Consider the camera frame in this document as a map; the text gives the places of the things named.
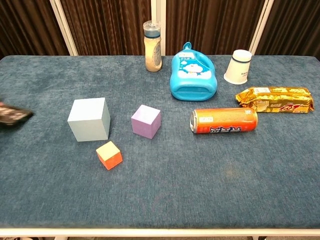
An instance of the gold wrapper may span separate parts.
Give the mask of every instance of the gold wrapper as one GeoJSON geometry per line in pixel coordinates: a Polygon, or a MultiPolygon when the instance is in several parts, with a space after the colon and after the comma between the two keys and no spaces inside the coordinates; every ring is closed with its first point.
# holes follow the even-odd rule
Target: gold wrapper
{"type": "Polygon", "coordinates": [[[305,114],[315,110],[311,93],[304,87],[250,87],[235,99],[256,112],[305,114]]]}

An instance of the orange soda can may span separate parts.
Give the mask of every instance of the orange soda can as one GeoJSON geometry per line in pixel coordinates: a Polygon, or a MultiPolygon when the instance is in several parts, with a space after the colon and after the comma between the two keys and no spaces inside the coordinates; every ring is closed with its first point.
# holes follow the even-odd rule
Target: orange soda can
{"type": "Polygon", "coordinates": [[[251,107],[195,109],[190,116],[195,134],[248,132],[257,125],[258,116],[251,107]]]}

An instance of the white table edge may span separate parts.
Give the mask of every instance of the white table edge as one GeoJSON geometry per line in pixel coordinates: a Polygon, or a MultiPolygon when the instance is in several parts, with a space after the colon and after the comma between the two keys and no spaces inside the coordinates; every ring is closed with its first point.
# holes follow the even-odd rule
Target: white table edge
{"type": "Polygon", "coordinates": [[[320,229],[0,228],[0,237],[235,237],[320,236],[320,229]]]}

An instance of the baby bottle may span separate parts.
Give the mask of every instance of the baby bottle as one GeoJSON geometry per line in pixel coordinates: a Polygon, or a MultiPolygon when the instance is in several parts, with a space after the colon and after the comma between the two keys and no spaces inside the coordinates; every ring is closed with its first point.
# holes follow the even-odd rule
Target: baby bottle
{"type": "Polygon", "coordinates": [[[143,30],[145,46],[145,66],[148,71],[157,72],[162,67],[160,47],[160,22],[146,21],[143,24],[143,30]]]}

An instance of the small orange and yellow block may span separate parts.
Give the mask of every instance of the small orange and yellow block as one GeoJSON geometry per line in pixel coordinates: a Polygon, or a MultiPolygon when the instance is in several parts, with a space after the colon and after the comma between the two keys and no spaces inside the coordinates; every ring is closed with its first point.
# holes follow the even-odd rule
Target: small orange and yellow block
{"type": "Polygon", "coordinates": [[[122,155],[119,148],[114,145],[112,141],[107,142],[105,145],[102,145],[96,150],[96,153],[102,162],[102,164],[106,167],[106,169],[110,170],[122,163],[122,155]]]}

